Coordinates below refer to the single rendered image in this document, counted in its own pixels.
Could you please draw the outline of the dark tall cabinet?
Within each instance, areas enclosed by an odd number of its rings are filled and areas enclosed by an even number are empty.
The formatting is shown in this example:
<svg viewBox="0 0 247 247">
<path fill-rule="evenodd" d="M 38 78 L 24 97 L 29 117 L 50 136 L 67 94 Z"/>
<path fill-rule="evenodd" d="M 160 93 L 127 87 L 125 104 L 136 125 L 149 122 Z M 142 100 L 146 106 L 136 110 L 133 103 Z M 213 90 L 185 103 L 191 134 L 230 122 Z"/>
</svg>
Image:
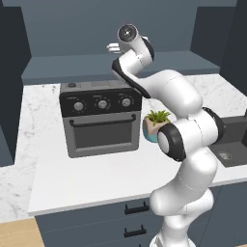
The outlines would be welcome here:
<svg viewBox="0 0 247 247">
<path fill-rule="evenodd" d="M 14 165 L 23 95 L 21 75 L 31 59 L 22 10 L 0 0 L 0 167 Z"/>
</svg>

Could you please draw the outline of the green plant in blue pot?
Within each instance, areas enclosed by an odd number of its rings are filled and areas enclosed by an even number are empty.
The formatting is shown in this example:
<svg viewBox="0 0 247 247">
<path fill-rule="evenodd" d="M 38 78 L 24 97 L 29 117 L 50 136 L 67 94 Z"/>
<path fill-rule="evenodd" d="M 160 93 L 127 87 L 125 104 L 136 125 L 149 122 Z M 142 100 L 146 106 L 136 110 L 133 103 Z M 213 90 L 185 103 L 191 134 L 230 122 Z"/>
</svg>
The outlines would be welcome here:
<svg viewBox="0 0 247 247">
<path fill-rule="evenodd" d="M 154 112 L 151 110 L 148 115 L 143 119 L 143 134 L 144 137 L 152 142 L 157 142 L 157 132 L 160 127 L 169 124 L 170 113 L 166 110 Z"/>
</svg>

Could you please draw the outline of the blue-grey drawer front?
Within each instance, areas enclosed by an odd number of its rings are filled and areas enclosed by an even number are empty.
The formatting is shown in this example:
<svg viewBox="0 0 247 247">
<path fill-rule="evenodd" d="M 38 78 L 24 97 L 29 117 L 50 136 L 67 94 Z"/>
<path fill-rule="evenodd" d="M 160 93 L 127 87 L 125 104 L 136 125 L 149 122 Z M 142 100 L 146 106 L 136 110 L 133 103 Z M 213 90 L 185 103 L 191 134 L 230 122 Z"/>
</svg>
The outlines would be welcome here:
<svg viewBox="0 0 247 247">
<path fill-rule="evenodd" d="M 92 206 L 62 212 L 49 213 L 36 216 L 38 227 L 42 233 L 51 233 L 71 230 L 78 227 L 92 226 L 93 224 L 109 223 L 115 220 L 144 219 L 150 217 L 149 225 L 153 228 L 161 226 L 162 218 L 156 216 L 151 207 L 149 211 L 124 214 L 125 205 L 129 208 L 142 206 L 146 202 L 150 206 L 149 199 L 125 201 L 103 206 Z"/>
<path fill-rule="evenodd" d="M 41 237 L 45 247 L 149 247 L 161 228 L 153 228 L 149 221 L 150 217 L 115 220 L 71 230 L 41 232 Z M 124 237 L 124 228 L 131 232 L 139 230 L 141 225 L 147 230 L 146 234 Z"/>
</svg>

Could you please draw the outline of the blue-grey cupboard door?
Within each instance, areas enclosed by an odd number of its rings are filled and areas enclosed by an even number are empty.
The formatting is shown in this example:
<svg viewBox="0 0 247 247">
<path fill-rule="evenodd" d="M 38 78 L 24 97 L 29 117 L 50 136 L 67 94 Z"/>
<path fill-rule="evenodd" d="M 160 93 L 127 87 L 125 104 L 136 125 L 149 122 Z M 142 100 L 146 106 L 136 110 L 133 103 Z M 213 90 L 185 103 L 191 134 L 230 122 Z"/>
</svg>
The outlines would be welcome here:
<svg viewBox="0 0 247 247">
<path fill-rule="evenodd" d="M 200 247 L 243 244 L 247 244 L 247 181 L 221 188 Z"/>
</svg>

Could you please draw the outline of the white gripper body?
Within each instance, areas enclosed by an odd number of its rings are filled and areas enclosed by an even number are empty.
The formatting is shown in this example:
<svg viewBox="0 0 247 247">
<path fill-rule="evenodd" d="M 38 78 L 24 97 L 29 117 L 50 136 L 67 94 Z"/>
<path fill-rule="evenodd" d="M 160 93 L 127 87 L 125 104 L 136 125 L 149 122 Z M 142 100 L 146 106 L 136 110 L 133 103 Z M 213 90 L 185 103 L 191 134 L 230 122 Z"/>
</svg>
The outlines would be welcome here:
<svg viewBox="0 0 247 247">
<path fill-rule="evenodd" d="M 116 53 L 116 54 L 119 54 L 121 53 L 121 49 L 120 49 L 120 46 L 117 42 L 111 42 L 109 43 L 107 46 L 106 46 L 107 50 L 109 52 L 112 52 L 112 53 Z"/>
</svg>

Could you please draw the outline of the dark grey sink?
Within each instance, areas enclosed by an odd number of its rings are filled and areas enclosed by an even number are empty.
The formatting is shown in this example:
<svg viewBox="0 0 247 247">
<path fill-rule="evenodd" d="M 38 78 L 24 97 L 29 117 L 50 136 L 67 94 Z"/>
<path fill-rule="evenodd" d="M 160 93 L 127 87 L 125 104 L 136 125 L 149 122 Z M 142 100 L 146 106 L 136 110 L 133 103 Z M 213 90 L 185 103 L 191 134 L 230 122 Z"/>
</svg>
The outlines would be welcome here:
<svg viewBox="0 0 247 247">
<path fill-rule="evenodd" d="M 247 117 L 223 118 L 225 133 L 209 148 L 226 167 L 247 165 Z"/>
</svg>

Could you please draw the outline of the black grey toaster oven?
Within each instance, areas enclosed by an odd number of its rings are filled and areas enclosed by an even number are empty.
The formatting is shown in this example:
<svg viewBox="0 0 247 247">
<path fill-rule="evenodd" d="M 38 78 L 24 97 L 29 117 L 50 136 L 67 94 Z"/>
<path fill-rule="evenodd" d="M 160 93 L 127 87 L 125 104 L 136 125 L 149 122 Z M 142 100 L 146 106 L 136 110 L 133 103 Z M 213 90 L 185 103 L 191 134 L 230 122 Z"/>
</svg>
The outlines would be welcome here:
<svg viewBox="0 0 247 247">
<path fill-rule="evenodd" d="M 124 98 L 129 98 L 128 107 L 122 105 Z M 107 101 L 107 107 L 100 109 L 98 102 Z M 101 82 L 63 83 L 59 95 L 62 118 L 125 113 L 142 109 L 142 96 L 126 83 L 118 80 Z M 82 102 L 84 109 L 76 111 L 74 104 Z"/>
</svg>

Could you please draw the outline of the dark wall cabinet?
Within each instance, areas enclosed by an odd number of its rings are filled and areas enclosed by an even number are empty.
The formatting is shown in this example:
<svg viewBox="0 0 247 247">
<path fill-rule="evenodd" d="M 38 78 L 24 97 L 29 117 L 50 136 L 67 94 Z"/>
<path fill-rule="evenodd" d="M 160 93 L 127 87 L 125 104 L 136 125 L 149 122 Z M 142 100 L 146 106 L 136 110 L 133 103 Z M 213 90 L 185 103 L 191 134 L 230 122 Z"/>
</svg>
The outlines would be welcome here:
<svg viewBox="0 0 247 247">
<path fill-rule="evenodd" d="M 236 0 L 234 7 L 199 7 L 191 50 L 247 96 L 247 0 Z"/>
</svg>

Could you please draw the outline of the grey toaster oven door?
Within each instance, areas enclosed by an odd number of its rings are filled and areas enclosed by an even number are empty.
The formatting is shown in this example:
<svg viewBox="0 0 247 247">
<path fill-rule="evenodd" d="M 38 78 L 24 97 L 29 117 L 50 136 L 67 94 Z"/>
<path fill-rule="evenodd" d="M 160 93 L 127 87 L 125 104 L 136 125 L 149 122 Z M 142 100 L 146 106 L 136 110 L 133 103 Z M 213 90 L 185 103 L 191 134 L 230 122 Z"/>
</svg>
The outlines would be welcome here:
<svg viewBox="0 0 247 247">
<path fill-rule="evenodd" d="M 69 120 L 74 120 L 76 124 L 118 121 L 130 119 L 132 114 L 136 115 L 132 123 L 83 127 L 69 124 Z M 136 151 L 139 148 L 140 121 L 140 111 L 63 118 L 69 157 Z"/>
</svg>

